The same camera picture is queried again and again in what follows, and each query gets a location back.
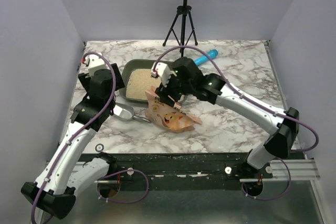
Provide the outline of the blue cylindrical flashlight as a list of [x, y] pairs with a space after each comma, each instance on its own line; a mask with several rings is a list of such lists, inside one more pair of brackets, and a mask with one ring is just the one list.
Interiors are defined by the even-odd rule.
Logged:
[[[218, 56], [218, 51], [216, 49], [212, 49], [207, 54], [211, 59], [215, 59]], [[207, 61], [209, 61], [209, 59], [206, 55], [202, 55], [201, 57], [194, 60], [197, 66], [200, 66], [206, 63]]]

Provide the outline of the grey bag clip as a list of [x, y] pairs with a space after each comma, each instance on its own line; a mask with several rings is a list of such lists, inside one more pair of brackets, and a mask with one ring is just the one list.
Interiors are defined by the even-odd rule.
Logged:
[[174, 107], [176, 103], [179, 102], [179, 100], [181, 99], [181, 94], [167, 94], [167, 93], [161, 93], [159, 94], [160, 97], [160, 101], [162, 103], [167, 104], [170, 107]]

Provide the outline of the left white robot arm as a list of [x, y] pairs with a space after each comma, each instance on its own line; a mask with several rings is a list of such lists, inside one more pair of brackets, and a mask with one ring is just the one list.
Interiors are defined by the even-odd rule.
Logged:
[[36, 180], [24, 183], [21, 188], [33, 206], [57, 219], [64, 219], [70, 213], [79, 194], [95, 180], [112, 179], [117, 171], [107, 155], [100, 154], [78, 174], [72, 172], [88, 143], [113, 114], [115, 101], [110, 98], [111, 92], [124, 88], [119, 68], [115, 63], [110, 69], [89, 68], [78, 79], [86, 95], [75, 106], [64, 139]]

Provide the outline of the pink cat litter bag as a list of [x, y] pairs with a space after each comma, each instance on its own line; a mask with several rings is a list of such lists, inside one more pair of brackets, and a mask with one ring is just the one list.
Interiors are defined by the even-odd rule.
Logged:
[[148, 101], [148, 109], [145, 112], [145, 116], [156, 125], [174, 133], [181, 133], [194, 130], [195, 124], [203, 124], [200, 118], [181, 110], [179, 104], [176, 108], [162, 103], [154, 92], [154, 87], [146, 90], [145, 95]]

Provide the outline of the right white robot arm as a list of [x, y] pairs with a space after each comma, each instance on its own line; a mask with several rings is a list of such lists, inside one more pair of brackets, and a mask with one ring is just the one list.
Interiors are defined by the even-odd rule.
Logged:
[[265, 130], [269, 138], [252, 149], [241, 165], [249, 178], [259, 174], [274, 158], [287, 158], [298, 134], [296, 109], [287, 111], [266, 104], [229, 84], [218, 74], [203, 74], [190, 58], [180, 58], [167, 65], [154, 63], [151, 75], [161, 80], [155, 93], [160, 101], [173, 108], [183, 95], [193, 95], [200, 101], [230, 109], [251, 120]]

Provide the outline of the grey plastic litter box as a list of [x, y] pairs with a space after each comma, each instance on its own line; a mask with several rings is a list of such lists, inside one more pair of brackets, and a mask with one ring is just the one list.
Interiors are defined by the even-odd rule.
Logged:
[[131, 61], [129, 61], [123, 69], [122, 72], [122, 79], [123, 82], [125, 84], [125, 87], [120, 89], [120, 96], [122, 98], [124, 98], [125, 100], [129, 101], [129, 102], [133, 102], [133, 103], [147, 103], [147, 99], [146, 100], [138, 100], [138, 99], [130, 99], [126, 97], [126, 88], [127, 88], [127, 84], [129, 81], [129, 77], [131, 75], [131, 73], [135, 70], [135, 69], [151, 69], [152, 65], [154, 64], [155, 60], [148, 60], [148, 59], [133, 59]]

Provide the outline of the beige litter in box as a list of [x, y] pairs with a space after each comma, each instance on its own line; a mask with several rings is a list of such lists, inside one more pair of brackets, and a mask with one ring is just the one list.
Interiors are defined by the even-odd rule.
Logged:
[[135, 69], [130, 77], [126, 88], [126, 97], [130, 99], [146, 100], [145, 91], [151, 87], [157, 88], [160, 79], [151, 76], [150, 69]]

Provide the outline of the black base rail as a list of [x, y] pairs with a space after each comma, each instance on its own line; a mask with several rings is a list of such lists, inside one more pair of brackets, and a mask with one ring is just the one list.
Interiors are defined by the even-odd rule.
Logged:
[[102, 158], [109, 173], [133, 168], [146, 174], [150, 190], [239, 190], [242, 181], [260, 182], [272, 178], [263, 167], [258, 172], [242, 170], [246, 153], [178, 154], [83, 154], [88, 164]]

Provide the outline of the silver metal scoop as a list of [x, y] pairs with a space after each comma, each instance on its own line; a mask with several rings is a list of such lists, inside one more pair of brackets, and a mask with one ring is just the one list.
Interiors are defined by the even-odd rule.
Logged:
[[146, 117], [135, 115], [135, 110], [132, 106], [122, 103], [115, 103], [115, 106], [113, 108], [113, 114], [121, 121], [137, 120], [140, 122], [151, 123], [151, 121], [148, 120]]

